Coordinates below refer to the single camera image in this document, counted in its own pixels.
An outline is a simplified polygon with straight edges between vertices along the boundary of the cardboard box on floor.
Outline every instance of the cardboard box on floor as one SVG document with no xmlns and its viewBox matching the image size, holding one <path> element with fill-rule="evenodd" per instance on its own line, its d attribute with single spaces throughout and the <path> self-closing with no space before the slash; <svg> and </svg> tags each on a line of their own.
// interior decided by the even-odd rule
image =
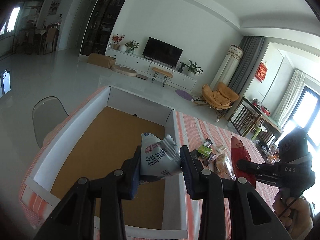
<svg viewBox="0 0 320 240">
<path fill-rule="evenodd" d="M 102 54 L 91 53 L 88 58 L 88 63 L 111 68 L 111 66 L 116 63 L 116 59 L 114 57 L 109 57 Z"/>
</svg>

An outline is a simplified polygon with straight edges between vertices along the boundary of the curtain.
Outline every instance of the curtain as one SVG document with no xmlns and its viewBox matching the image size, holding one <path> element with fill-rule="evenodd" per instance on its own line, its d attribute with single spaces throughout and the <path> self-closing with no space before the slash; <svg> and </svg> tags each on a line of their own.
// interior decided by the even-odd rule
<svg viewBox="0 0 320 240">
<path fill-rule="evenodd" d="M 243 56 L 243 50 L 236 45 L 231 45 L 226 57 L 224 58 L 217 74 L 215 75 L 210 88 L 215 90 L 219 82 L 229 84 L 230 79 L 235 72 L 241 58 Z"/>
<path fill-rule="evenodd" d="M 264 39 L 260 36 L 244 36 L 240 42 L 239 47 L 243 49 L 244 55 L 228 84 L 237 94 L 241 92 L 257 61 Z"/>
<path fill-rule="evenodd" d="M 272 115 L 273 120 L 277 122 L 280 127 L 282 127 L 282 125 L 284 125 L 284 123 L 287 121 L 295 104 L 297 103 L 297 100 L 304 87 L 305 77 L 306 74 L 302 71 L 298 69 L 294 71 L 287 91 L 285 92 L 284 97 L 282 98 L 275 113 Z"/>
</svg>

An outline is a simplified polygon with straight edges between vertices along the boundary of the gray curtain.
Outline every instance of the gray curtain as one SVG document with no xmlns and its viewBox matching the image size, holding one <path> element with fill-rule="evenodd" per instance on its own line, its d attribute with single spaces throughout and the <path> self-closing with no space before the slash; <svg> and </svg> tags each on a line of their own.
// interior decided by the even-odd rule
<svg viewBox="0 0 320 240">
<path fill-rule="evenodd" d="M 244 36 L 240 42 L 239 47 L 243 49 L 244 55 L 228 84 L 237 94 L 242 90 L 257 61 L 264 39 L 265 37 L 260 36 Z"/>
</svg>

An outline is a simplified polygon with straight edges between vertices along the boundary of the transparent chair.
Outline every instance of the transparent chair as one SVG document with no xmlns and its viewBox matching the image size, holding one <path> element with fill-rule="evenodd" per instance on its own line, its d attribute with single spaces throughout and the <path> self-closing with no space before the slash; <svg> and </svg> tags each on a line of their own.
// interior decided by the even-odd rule
<svg viewBox="0 0 320 240">
<path fill-rule="evenodd" d="M 35 130 L 36 141 L 42 148 L 44 138 L 59 123 L 62 123 L 68 114 L 62 103 L 56 97 L 47 97 L 36 103 L 32 110 L 33 128 Z"/>
</svg>

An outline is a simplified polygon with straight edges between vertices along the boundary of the flower vase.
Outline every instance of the flower vase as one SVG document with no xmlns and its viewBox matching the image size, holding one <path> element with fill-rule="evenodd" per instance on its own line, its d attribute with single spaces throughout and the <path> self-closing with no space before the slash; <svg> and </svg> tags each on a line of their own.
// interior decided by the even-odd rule
<svg viewBox="0 0 320 240">
<path fill-rule="evenodd" d="M 120 45 L 119 44 L 113 44 L 113 49 L 116 49 L 116 50 L 118 50 L 119 49 L 119 47 L 120 47 Z"/>
</svg>

